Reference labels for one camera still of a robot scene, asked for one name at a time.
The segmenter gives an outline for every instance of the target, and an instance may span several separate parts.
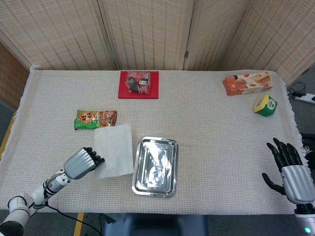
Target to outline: gray floor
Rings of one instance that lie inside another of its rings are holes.
[[[307,84],[308,93],[315,94],[315,67],[310,69],[297,81]],[[289,98],[295,112],[297,127],[301,133],[315,134],[315,105]],[[0,142],[4,137],[13,112],[0,104]],[[0,222],[7,216],[7,211],[0,210]],[[99,226],[99,214],[87,213],[84,221]],[[58,213],[37,213],[29,221],[26,236],[71,236],[75,222],[64,218]],[[251,215],[251,216],[208,216],[208,229],[210,236],[298,236],[302,235],[294,215]],[[95,236],[93,229],[83,225],[82,236]]]

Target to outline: table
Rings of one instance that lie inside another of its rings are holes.
[[[278,102],[270,117],[252,111],[262,93],[227,96],[222,86],[227,75],[254,72],[160,71],[159,99],[133,100],[117,98],[120,71],[31,69],[0,162],[0,208],[21,191],[31,194],[79,148],[93,147],[93,130],[73,128],[77,109],[115,109],[116,125],[132,126],[134,155],[144,136],[178,142],[175,195],[136,195],[132,175],[95,180],[89,173],[52,197],[50,205],[63,212],[293,213],[294,205],[261,177],[266,172],[281,183],[266,146],[273,137],[303,155],[284,82],[269,72],[274,87],[268,93]]]

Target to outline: robotic hand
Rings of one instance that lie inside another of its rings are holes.
[[[91,147],[78,150],[60,170],[48,178],[32,194],[22,193],[8,202],[9,215],[0,224],[0,236],[23,236],[24,227],[32,215],[47,206],[48,199],[67,186],[71,179],[80,179],[105,160],[96,155]]]
[[[262,177],[271,189],[286,195],[290,202],[296,204],[294,212],[299,225],[305,234],[315,236],[315,208],[312,205],[315,200],[315,186],[310,171],[303,166],[294,146],[285,145],[276,138],[274,142],[278,150],[270,143],[267,146],[275,158],[283,186],[274,184],[266,173],[262,173]]]

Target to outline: green snack bag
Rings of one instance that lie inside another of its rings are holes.
[[[74,120],[74,129],[97,129],[101,127],[114,126],[117,111],[77,111]]]

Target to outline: silver stainless steel tray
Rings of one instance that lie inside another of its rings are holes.
[[[132,190],[140,195],[173,196],[176,191],[177,161],[176,141],[144,137],[137,148]]]

